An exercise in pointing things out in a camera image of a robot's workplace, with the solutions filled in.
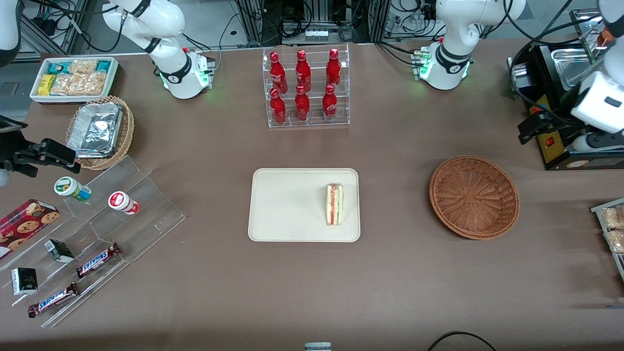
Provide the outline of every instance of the table surface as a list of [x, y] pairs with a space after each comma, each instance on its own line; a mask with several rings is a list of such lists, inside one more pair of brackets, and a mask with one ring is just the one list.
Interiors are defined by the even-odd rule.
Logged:
[[[624, 285], [589, 208], [624, 197], [624, 171], [546, 172], [535, 144], [520, 145], [524, 107], [505, 59], [523, 43], [480, 43], [453, 91], [415, 82], [376, 46], [349, 45], [351, 125], [315, 131], [267, 128], [262, 50], [224, 52], [214, 88], [187, 101], [163, 89], [148, 56], [119, 56], [115, 93], [136, 118], [130, 154], [188, 218], [57, 327], [3, 297], [0, 350], [425, 350], [450, 330], [499, 350], [621, 350], [624, 311], [605, 306], [624, 303]], [[75, 110], [33, 103], [24, 134], [62, 141]], [[520, 217], [499, 239], [458, 237], [431, 209], [433, 170], [461, 154], [495, 162], [518, 188]], [[262, 167], [357, 170], [359, 240], [251, 241]], [[60, 201], [51, 184], [64, 175], [14, 175], [0, 212]], [[485, 350], [454, 338], [436, 351]]]

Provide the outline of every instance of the red bottle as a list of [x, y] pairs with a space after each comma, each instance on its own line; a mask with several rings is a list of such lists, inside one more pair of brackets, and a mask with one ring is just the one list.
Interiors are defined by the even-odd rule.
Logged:
[[273, 51], [269, 55], [271, 59], [271, 80], [273, 81], [273, 87], [280, 90], [280, 93], [286, 94], [288, 91], [288, 84], [286, 83], [286, 71], [284, 66], [280, 62], [280, 55]]
[[305, 87], [302, 85], [297, 86], [295, 104], [297, 105], [297, 118], [301, 122], [307, 121], [310, 115], [310, 99], [306, 95]]
[[280, 97], [280, 92], [276, 88], [271, 88], [271, 112], [277, 124], [286, 123], [286, 104]]
[[327, 62], [327, 84], [334, 87], [340, 85], [340, 61], [338, 61], [338, 49], [329, 50], [329, 62]]
[[334, 94], [334, 86], [327, 84], [325, 96], [323, 96], [323, 119], [326, 122], [333, 122], [336, 119], [336, 104], [338, 100]]
[[297, 73], [297, 85], [303, 86], [305, 92], [310, 92], [312, 90], [312, 73], [304, 50], [297, 51], [297, 68], [295, 72]]

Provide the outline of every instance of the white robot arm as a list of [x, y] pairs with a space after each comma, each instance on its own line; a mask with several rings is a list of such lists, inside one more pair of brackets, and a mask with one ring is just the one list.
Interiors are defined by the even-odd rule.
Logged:
[[577, 103], [570, 114], [603, 132], [574, 140], [576, 151], [624, 148], [624, 1], [599, 0], [605, 27], [616, 37], [602, 64], [580, 83]]
[[179, 99], [189, 99], [212, 86], [206, 57], [185, 52], [177, 36], [184, 32], [184, 15], [167, 0], [109, 0], [104, 21], [150, 55], [165, 87]]
[[11, 63], [19, 53], [19, 24], [23, 11], [21, 0], [0, 1], [0, 67]]
[[[517, 19], [526, 0], [508, 1], [509, 16]], [[421, 63], [419, 78], [432, 87], [449, 90], [459, 85], [468, 69], [470, 55], [479, 42], [476, 24], [495, 26], [505, 18], [500, 0], [437, 0], [436, 17], [446, 25], [444, 40], [434, 42], [421, 52], [428, 52]]]

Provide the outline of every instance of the wicker basket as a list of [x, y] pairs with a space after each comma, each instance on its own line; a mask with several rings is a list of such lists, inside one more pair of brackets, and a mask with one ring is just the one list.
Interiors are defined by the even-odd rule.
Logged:
[[[82, 167], [93, 171], [102, 171], [121, 161], [121, 159], [128, 154], [128, 150], [130, 149], [130, 145], [132, 143], [132, 133], [134, 133], [134, 116], [132, 115], [132, 111], [128, 108], [128, 105], [122, 99], [115, 96], [107, 96], [98, 100], [87, 102], [87, 104], [104, 104], [106, 102], [114, 102], [121, 105], [124, 109], [124, 115], [121, 120], [121, 131], [119, 131], [119, 136], [117, 137], [117, 150], [112, 157], [108, 159], [76, 158], [76, 161], [80, 163]], [[69, 128], [67, 129], [67, 133], [65, 135], [65, 142], [69, 140], [69, 136], [74, 128], [74, 121], [76, 121], [77, 115], [78, 111], [76, 111], [74, 118], [72, 118], [69, 123]]]
[[509, 176], [475, 156], [455, 157], [438, 166], [429, 183], [429, 198], [448, 228], [476, 240], [505, 234], [520, 212], [518, 192]]

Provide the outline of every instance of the snickers bar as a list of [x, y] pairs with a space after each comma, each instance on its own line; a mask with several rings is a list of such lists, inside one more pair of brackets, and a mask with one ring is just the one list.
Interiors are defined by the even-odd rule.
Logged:
[[113, 256], [117, 255], [121, 252], [117, 243], [113, 243], [111, 246], [107, 247], [101, 254], [95, 256], [92, 260], [85, 263], [82, 267], [76, 268], [76, 272], [78, 272], [78, 278], [83, 278], [87, 274], [95, 271], [100, 268], [104, 262], [110, 260]]
[[80, 290], [76, 283], [71, 283], [66, 289], [59, 291], [58, 293], [48, 297], [46, 300], [39, 302], [38, 304], [28, 307], [28, 317], [34, 318], [45, 312], [49, 307], [60, 305], [71, 297], [80, 295]]

